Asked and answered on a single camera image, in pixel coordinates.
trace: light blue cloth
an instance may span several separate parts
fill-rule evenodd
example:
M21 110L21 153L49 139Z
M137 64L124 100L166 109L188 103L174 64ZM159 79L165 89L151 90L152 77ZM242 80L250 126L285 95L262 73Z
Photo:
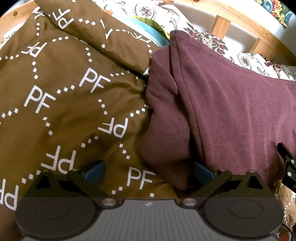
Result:
M140 35L144 36L145 38L154 42L158 47L164 47L169 45L169 41L162 36L159 32L157 32L154 28L150 27L149 25L137 20L135 18L131 18L129 16L118 14L113 12L112 17L116 18L118 21L124 23L125 25L129 26Z

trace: white wall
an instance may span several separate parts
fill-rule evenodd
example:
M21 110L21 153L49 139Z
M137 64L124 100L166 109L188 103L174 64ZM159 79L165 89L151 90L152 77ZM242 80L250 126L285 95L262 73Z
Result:
M223 2L246 16L252 18L271 33L273 33L283 44L285 44L296 55L296 16L293 15L289 22L289 27L283 26L260 6L254 0L218 0ZM211 32L215 21L215 15L199 10L196 14L196 8L184 4L175 3L182 13L192 22L195 28L200 32ZM228 32L223 39L226 45L240 52L249 52L255 43L257 37L250 32L242 29L234 23L231 23Z

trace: silver bolt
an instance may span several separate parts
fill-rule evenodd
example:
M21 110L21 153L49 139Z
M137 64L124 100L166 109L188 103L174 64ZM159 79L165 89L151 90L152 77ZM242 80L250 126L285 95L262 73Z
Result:
M193 198L185 198L182 203L186 206L194 206L196 205L197 201Z
M113 199L113 198L105 198L103 201L102 201L102 204L104 206L114 206L116 204L116 200Z

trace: green fabric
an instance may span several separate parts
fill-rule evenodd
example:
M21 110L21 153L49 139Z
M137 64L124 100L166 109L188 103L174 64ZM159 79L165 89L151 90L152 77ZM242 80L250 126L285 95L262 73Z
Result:
M157 22L155 22L152 19L149 18L142 18L142 17L137 17L137 16L130 16L131 18L135 18L145 24L147 24L148 26L150 26L151 28L154 28L157 32L159 32L162 36L164 36L167 40L170 40L170 34L165 31Z

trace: colorful floral fabric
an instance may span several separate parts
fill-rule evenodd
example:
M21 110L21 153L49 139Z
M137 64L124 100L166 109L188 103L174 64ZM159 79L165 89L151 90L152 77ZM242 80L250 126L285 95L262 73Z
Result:
M270 12L283 26L289 26L293 12L279 0L255 0Z

